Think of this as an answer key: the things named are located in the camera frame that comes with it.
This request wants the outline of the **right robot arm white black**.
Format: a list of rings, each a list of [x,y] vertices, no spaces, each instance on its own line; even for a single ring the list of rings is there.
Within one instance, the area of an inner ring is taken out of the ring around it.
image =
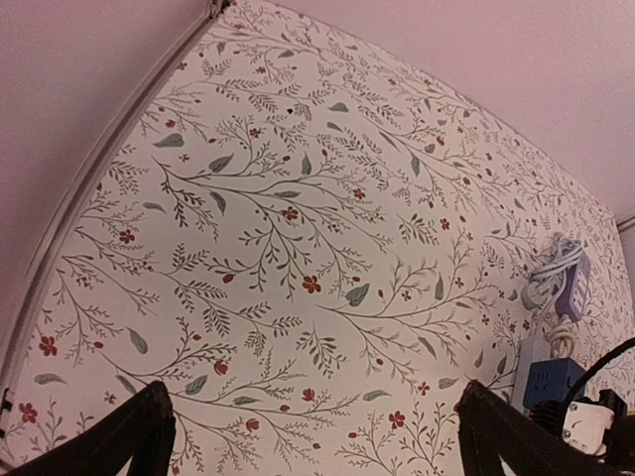
[[[587,396],[585,390],[600,370],[633,348],[630,338],[587,370],[569,358],[533,364],[523,398],[531,421],[572,448],[628,475],[634,473],[634,414],[612,389],[600,390],[596,398]]]

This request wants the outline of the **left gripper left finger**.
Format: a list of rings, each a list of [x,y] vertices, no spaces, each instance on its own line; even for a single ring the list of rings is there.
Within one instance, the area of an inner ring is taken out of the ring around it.
[[[8,473],[20,475],[166,475],[176,418],[166,385],[148,384],[83,434]]]

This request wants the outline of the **blue cube socket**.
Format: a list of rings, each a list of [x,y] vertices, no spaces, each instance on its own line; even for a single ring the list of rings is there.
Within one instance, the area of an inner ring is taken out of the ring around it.
[[[561,402],[585,369],[572,358],[534,362],[529,369],[523,406],[530,409],[544,401]]]

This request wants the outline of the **floral patterned table mat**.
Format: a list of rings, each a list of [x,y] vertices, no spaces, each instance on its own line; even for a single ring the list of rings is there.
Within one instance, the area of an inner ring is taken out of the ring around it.
[[[392,55],[236,1],[177,65],[66,237],[1,441],[20,465],[146,384],[174,475],[458,475],[455,406],[509,399],[559,238],[591,261],[588,366],[634,332],[612,214]]]

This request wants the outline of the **right aluminium frame post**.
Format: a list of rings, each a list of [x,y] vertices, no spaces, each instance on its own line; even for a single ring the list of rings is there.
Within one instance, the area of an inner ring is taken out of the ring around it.
[[[624,233],[635,227],[635,215],[632,214],[617,223],[617,230],[619,233]]]

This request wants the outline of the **purple power strip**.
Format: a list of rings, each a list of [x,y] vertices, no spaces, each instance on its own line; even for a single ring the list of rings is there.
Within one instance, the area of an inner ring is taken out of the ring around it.
[[[564,288],[555,301],[558,317],[579,322],[589,297],[591,263],[584,251],[577,261],[565,268]]]

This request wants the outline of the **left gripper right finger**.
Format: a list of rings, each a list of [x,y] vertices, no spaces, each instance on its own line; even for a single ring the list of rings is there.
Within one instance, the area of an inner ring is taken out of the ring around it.
[[[478,381],[457,404],[458,441],[465,475],[632,475],[634,418],[616,423],[609,454],[598,459],[575,449],[513,409]]]

